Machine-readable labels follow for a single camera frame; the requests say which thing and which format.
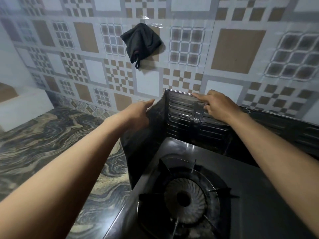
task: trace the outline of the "burner center hole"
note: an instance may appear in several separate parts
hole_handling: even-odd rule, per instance
[[[183,207],[189,206],[191,201],[190,194],[187,193],[186,191],[178,192],[176,195],[176,198],[177,198],[177,202]]]

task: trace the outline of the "marble countertop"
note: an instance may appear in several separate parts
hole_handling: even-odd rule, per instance
[[[101,122],[59,107],[0,133],[0,200]],[[126,158],[118,141],[67,238],[103,238],[130,192]]]

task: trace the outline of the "forearm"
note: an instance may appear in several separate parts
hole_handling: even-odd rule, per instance
[[[127,127],[123,113],[107,118],[4,199],[0,238],[66,237]]]
[[[319,237],[319,162],[242,113],[229,121],[295,213]]]

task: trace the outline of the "burner cap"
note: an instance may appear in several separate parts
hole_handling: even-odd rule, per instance
[[[172,217],[185,224],[196,223],[206,208],[204,192],[198,184],[186,178],[170,181],[164,199]]]

